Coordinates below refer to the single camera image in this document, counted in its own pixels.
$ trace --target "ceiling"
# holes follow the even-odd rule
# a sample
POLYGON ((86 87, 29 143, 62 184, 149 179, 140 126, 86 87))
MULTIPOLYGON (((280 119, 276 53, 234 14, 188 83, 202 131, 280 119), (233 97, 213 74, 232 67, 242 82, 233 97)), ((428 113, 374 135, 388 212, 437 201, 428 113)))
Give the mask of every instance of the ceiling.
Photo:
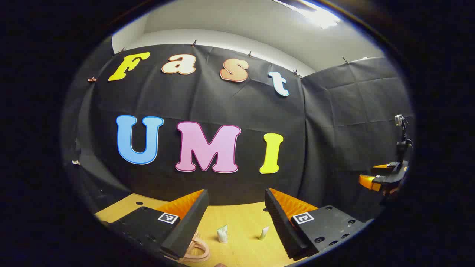
POLYGON ((149 13, 145 34, 206 29, 244 36, 275 47, 318 71, 383 52, 343 20, 323 29, 272 0, 176 0, 149 13))

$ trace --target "wooden table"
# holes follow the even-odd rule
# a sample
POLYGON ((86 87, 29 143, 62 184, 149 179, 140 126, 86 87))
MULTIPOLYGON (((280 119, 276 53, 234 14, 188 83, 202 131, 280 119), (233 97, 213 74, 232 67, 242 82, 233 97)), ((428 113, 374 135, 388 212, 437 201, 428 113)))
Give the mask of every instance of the wooden table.
MULTIPOLYGON (((111 223, 141 206, 156 209, 165 203, 167 201, 131 194, 95 215, 100 220, 111 223)), ((184 264, 191 267, 214 267, 218 263, 227 267, 283 267, 294 263, 288 258, 272 219, 268 212, 263 211, 264 208, 264 202, 208 206, 198 226, 198 233, 208 244, 211 257, 204 262, 184 264), (227 244, 219 243, 216 233, 216 229, 224 225, 228 225, 227 244), (267 237, 260 241, 258 238, 262 228, 266 226, 269 226, 267 237)), ((192 254, 199 255, 202 251, 195 248, 192 254)))

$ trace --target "blue letter u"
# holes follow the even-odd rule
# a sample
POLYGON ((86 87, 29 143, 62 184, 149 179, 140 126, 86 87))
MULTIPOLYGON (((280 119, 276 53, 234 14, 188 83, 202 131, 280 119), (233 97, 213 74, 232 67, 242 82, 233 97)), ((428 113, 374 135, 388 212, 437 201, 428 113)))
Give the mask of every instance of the blue letter u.
POLYGON ((132 148, 132 126, 137 123, 137 118, 130 115, 118 116, 117 147, 119 154, 128 162, 134 164, 148 164, 157 157, 158 128, 163 125, 159 117, 145 117, 142 123, 147 127, 145 151, 139 153, 132 148))

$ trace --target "white tube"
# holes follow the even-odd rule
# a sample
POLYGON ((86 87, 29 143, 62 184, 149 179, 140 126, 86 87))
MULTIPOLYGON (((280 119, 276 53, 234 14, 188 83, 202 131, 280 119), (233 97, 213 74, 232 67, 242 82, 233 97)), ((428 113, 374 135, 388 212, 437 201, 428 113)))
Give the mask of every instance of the white tube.
POLYGON ((217 230, 218 232, 218 240, 220 243, 227 244, 228 243, 228 226, 225 225, 217 230))
POLYGON ((262 232, 261 232, 261 236, 259 237, 259 240, 264 240, 264 238, 266 238, 267 236, 267 231, 269 230, 269 226, 267 226, 266 228, 262 229, 262 232))

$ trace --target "letter m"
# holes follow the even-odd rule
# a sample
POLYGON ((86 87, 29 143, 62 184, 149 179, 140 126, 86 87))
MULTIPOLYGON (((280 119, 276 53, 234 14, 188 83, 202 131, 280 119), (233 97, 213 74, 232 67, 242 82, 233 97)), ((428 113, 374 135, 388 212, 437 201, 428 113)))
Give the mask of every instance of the letter m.
POLYGON ((212 169, 215 172, 236 172, 235 164, 236 140, 241 129, 233 125, 221 126, 210 143, 206 140, 199 123, 181 122, 177 125, 181 132, 180 162, 175 168, 181 172, 193 172, 196 165, 192 162, 195 155, 201 170, 206 171, 216 156, 216 164, 212 169))

